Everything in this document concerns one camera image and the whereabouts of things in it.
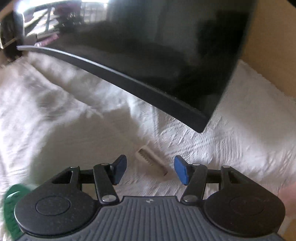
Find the white comb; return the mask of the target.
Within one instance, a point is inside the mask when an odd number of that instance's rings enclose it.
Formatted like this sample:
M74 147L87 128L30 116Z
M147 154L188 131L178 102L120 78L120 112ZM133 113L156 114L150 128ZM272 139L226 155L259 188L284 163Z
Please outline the white comb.
M136 153L135 157L147 165L151 166L154 171L158 171L162 176L168 173L168 170L159 156L157 156L152 149L144 145L140 147Z

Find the green soft object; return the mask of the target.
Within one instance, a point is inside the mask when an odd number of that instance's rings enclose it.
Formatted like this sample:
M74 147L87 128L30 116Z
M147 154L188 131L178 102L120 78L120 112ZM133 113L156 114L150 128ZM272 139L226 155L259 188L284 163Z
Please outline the green soft object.
M23 235L15 218L16 204L36 188L37 185L35 184L15 184L6 190L4 194L4 223L12 240L18 240Z

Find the white textured cloth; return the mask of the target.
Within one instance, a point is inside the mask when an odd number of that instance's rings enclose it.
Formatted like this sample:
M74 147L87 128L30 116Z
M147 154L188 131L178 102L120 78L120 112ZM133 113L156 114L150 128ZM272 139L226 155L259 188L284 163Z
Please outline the white textured cloth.
M148 146L162 176L135 157ZM93 167L127 168L100 204ZM208 168L203 200L180 202L180 155ZM295 221L295 100L245 62L203 132L66 62L30 53L1 68L1 240L4 194L18 240L282 240Z

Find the black television screen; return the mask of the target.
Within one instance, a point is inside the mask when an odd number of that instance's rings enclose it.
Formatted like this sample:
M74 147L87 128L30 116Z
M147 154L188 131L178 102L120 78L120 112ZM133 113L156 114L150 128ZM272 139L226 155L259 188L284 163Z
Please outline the black television screen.
M43 53L201 133L240 57L255 1L1 1L9 59Z

